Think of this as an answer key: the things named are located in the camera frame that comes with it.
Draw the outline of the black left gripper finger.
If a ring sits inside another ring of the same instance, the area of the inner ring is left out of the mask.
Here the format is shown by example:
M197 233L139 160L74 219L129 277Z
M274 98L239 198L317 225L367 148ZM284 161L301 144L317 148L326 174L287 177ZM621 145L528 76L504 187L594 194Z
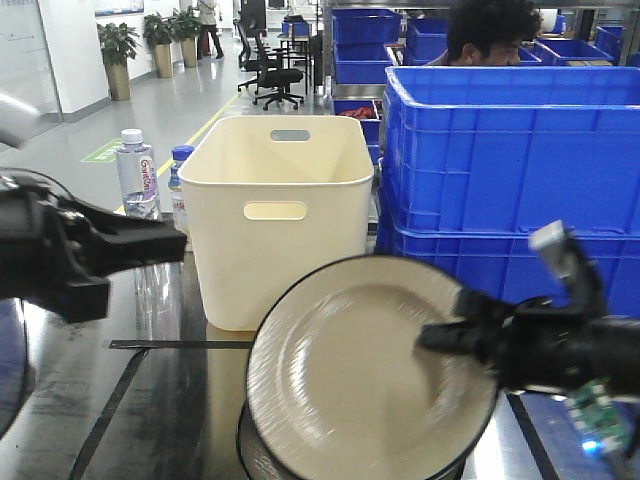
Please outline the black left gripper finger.
M125 216L77 198L59 201L70 252L92 275L184 259L186 235L159 220Z

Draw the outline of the grey tipped right gripper finger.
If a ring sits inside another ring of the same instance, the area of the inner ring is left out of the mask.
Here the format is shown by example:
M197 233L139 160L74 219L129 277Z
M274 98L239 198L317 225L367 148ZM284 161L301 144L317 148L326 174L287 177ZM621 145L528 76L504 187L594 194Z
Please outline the grey tipped right gripper finger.
M561 220L534 231L529 236L528 245L564 286L568 303L563 309L576 315L608 313L603 283L595 263Z

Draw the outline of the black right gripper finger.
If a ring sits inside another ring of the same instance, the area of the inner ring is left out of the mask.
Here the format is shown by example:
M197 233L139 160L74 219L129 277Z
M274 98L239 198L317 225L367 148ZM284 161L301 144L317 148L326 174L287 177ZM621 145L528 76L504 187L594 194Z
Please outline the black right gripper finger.
M513 303L483 292L460 292L452 313L461 321L424 325L416 345L443 354L472 356L500 373L514 372L507 326L515 314Z

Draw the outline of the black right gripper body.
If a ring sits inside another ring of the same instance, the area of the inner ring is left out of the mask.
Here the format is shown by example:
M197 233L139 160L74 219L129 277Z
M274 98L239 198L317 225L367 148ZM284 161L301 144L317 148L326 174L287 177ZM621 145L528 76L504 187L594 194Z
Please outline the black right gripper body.
M567 394L590 381L639 396L639 320L573 307L519 304L498 336L495 368L510 390Z

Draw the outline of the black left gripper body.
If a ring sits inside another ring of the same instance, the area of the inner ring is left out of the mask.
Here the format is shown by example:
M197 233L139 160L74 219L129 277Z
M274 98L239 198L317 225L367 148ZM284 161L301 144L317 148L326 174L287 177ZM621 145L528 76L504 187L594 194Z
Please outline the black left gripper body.
M1 297L19 298L68 323L108 314L110 281L95 270L104 212L31 175L1 175Z

